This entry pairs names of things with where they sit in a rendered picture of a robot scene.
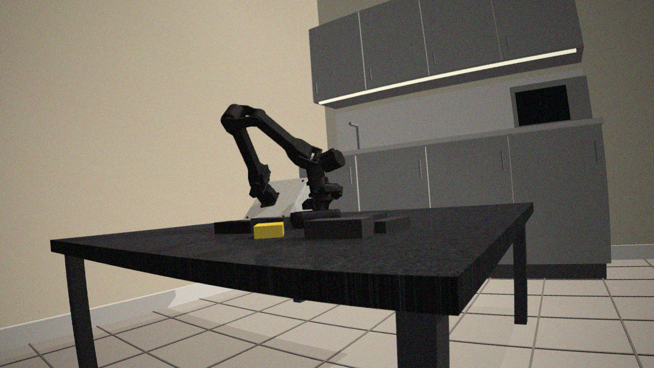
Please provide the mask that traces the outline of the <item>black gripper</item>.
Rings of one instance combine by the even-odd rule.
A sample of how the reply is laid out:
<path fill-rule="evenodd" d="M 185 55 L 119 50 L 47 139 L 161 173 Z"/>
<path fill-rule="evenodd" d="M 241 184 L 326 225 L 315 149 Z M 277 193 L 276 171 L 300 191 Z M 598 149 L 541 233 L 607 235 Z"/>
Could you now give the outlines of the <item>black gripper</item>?
<path fill-rule="evenodd" d="M 331 193 L 339 194 L 341 187 L 337 183 L 326 183 L 328 177 L 324 174 L 314 174 L 307 177 L 307 186 L 309 186 L 310 194 L 302 204 L 303 210 L 327 210 L 329 204 L 334 200 L 331 198 Z M 313 198 L 312 198 L 313 197 Z"/>

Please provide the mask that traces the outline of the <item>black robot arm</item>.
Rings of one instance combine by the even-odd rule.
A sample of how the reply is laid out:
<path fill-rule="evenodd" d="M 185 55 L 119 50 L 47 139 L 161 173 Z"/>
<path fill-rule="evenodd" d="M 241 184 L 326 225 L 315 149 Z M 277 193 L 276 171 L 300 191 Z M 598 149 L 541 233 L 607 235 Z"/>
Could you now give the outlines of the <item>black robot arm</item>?
<path fill-rule="evenodd" d="M 246 117 L 246 115 L 248 116 Z M 272 120 L 260 108 L 253 108 L 245 104 L 231 104 L 225 110 L 220 121 L 225 131 L 234 137 L 238 150 L 241 152 L 248 169 L 248 180 L 251 187 L 249 195 L 260 201 L 260 208 L 274 206 L 279 193 L 271 185 L 268 185 L 271 171 L 267 164 L 260 163 L 247 132 L 247 127 L 259 128 L 283 147 L 287 157 L 295 165 L 306 169 L 307 177 L 331 172 L 345 166 L 345 158 L 341 151 L 332 147 L 322 153 L 322 149 L 319 147 L 291 136 L 287 130 Z M 314 153 L 314 156 L 310 160 L 312 153 Z"/>

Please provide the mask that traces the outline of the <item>yellow rectangular block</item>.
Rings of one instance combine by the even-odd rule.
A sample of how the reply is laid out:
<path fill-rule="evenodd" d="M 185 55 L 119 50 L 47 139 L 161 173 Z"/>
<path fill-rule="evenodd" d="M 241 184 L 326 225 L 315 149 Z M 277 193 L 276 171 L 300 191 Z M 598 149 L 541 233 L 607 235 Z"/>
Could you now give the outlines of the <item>yellow rectangular block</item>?
<path fill-rule="evenodd" d="M 254 227 L 254 239 L 283 238 L 284 222 L 260 223 Z"/>

